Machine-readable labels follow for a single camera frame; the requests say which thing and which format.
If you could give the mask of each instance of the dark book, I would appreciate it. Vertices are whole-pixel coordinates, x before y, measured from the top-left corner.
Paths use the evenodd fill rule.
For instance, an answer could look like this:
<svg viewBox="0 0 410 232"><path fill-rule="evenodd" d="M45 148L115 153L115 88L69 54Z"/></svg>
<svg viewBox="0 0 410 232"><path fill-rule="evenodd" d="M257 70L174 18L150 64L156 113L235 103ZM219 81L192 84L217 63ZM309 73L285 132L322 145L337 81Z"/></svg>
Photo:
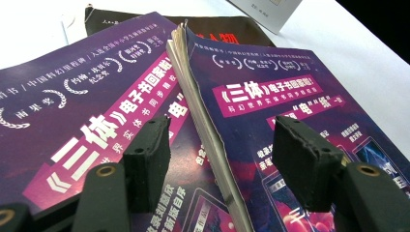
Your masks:
<svg viewBox="0 0 410 232"><path fill-rule="evenodd" d="M87 7L85 9L85 29L87 35L93 35L105 28L139 16ZM186 19L191 30L199 37L232 44L254 44L275 46L262 29L250 17L246 16L166 16L175 24Z"/></svg>

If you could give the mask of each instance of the purple book cover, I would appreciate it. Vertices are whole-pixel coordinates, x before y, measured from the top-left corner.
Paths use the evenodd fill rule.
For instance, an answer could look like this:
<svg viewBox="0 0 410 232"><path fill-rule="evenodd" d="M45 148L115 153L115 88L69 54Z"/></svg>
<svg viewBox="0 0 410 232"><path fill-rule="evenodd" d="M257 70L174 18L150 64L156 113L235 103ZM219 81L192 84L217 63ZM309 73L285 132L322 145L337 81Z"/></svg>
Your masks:
<svg viewBox="0 0 410 232"><path fill-rule="evenodd" d="M308 50L213 42L187 33L190 69L255 231L334 231L304 211L272 163L275 116L304 121L346 158L379 165L410 197L407 158Z"/></svg>
<svg viewBox="0 0 410 232"><path fill-rule="evenodd" d="M87 170L118 161L145 122L167 114L172 154L160 203L132 215L132 230L201 223L191 213L201 197L216 229L231 223L165 52L175 28L151 13L0 71L0 204L36 214L76 195Z"/></svg>

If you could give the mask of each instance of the cover illustration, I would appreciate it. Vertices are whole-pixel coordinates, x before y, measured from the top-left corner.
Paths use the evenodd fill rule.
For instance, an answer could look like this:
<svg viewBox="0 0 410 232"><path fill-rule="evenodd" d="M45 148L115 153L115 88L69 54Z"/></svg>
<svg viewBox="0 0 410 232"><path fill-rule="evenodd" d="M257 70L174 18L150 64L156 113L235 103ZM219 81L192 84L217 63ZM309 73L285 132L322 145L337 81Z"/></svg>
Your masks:
<svg viewBox="0 0 410 232"><path fill-rule="evenodd" d="M410 198L407 158L308 50L218 43L187 30L190 70L255 231L335 231L301 208L272 163L275 116L307 123L346 159L376 164Z"/></svg>

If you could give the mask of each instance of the white table surface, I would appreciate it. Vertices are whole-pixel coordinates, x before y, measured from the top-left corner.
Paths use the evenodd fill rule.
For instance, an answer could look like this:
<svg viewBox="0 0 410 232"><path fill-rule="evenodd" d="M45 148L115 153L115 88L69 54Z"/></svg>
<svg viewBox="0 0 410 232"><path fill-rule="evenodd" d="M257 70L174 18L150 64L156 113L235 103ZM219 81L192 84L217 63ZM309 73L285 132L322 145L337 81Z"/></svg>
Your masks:
<svg viewBox="0 0 410 232"><path fill-rule="evenodd" d="M88 3L136 14L244 15L226 0L9 1L0 8L0 69L82 38L75 30ZM410 66L363 24L335 0L303 0L278 35L265 32L276 46L313 50L410 160Z"/></svg>

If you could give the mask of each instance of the book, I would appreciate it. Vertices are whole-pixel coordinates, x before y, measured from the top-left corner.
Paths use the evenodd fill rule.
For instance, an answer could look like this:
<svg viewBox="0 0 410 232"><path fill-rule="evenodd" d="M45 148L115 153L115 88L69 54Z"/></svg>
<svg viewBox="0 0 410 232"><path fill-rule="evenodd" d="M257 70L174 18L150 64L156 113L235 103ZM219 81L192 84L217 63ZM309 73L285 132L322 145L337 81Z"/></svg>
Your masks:
<svg viewBox="0 0 410 232"><path fill-rule="evenodd" d="M277 115L385 170L410 198L410 163L310 50L219 43L181 24L167 50L238 231L335 231L305 211L272 163Z"/></svg>
<svg viewBox="0 0 410 232"><path fill-rule="evenodd" d="M32 215L77 195L87 170L122 157L142 125L171 118L171 162L133 231L235 231L165 51L176 25L133 17L0 71L0 199Z"/></svg>
<svg viewBox="0 0 410 232"><path fill-rule="evenodd" d="M135 16L140 14L114 12L88 6L85 9L84 20L87 36ZM164 16L175 24L188 20L190 29L202 38L233 44L275 46L253 19L247 16Z"/></svg>

